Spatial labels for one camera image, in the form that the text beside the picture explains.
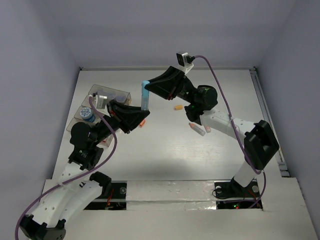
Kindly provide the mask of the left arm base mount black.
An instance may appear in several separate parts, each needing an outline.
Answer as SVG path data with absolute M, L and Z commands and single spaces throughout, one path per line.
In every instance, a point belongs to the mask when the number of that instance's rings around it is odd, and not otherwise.
M 99 196 L 89 203 L 84 210 L 122 211 L 127 209 L 127 182 L 112 182 L 111 190 L 106 196 Z

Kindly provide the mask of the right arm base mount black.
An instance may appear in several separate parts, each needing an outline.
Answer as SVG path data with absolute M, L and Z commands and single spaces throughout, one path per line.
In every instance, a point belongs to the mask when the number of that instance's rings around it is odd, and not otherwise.
M 243 187 L 233 178 L 214 183 L 211 192 L 218 210 L 263 209 L 261 193 L 256 179 Z

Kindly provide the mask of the clear bead cup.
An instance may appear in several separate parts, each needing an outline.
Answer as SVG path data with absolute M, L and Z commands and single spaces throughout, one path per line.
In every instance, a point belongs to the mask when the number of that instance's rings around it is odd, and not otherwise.
M 113 100 L 117 97 L 117 94 L 114 91 L 108 91 L 105 95 L 108 100 Z
M 126 94 L 119 94 L 115 97 L 115 100 L 119 103 L 124 103 L 127 99 L 127 95 Z
M 98 89 L 96 90 L 96 94 L 97 94 L 97 95 L 104 96 L 104 95 L 105 95 L 104 89 L 103 89 L 103 88 L 98 88 Z

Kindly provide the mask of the blue marker cap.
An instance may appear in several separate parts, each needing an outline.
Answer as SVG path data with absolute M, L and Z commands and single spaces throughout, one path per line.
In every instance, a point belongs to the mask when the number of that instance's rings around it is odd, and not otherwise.
M 148 80 L 144 80 L 142 83 L 141 83 L 141 96 L 143 98 L 146 98 L 149 96 L 149 90 L 146 89 L 146 86 L 149 84 L 150 82 Z

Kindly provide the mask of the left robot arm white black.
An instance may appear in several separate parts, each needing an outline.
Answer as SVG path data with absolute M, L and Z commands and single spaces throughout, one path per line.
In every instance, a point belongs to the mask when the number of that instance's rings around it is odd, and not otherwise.
M 129 134 L 150 114 L 147 106 L 129 106 L 115 100 L 105 105 L 108 114 L 97 109 L 97 96 L 90 94 L 90 110 L 100 118 L 96 125 L 78 122 L 71 128 L 73 151 L 55 186 L 43 192 L 21 214 L 14 232 L 29 240 L 62 240 L 66 225 L 92 200 L 110 194 L 112 180 L 98 169 L 113 156 L 117 130 Z

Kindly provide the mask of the orange highlighter marker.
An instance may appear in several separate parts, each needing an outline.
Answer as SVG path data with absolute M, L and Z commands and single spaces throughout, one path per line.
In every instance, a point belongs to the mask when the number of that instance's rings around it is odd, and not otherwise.
M 205 128 L 205 131 L 207 132 L 207 133 L 210 133 L 211 132 L 211 128 L 209 127 L 209 126 L 204 126 L 204 128 Z

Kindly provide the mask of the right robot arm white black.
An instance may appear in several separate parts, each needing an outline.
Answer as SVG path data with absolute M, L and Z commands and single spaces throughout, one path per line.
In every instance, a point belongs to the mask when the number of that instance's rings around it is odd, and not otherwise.
M 217 90 L 209 85 L 194 87 L 178 68 L 170 66 L 160 76 L 143 81 L 141 86 L 143 94 L 153 93 L 165 100 L 176 97 L 183 99 L 189 103 L 184 109 L 191 122 L 217 130 L 238 141 L 244 163 L 230 183 L 230 190 L 235 196 L 242 196 L 248 191 L 248 185 L 264 170 L 280 148 L 267 121 L 254 123 L 233 117 L 230 112 L 217 110 Z

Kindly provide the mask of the blue highlighter marker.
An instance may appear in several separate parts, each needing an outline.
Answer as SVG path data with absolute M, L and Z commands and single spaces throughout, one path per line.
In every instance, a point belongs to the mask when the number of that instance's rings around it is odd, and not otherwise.
M 141 110 L 148 111 L 149 110 L 149 94 L 141 95 Z

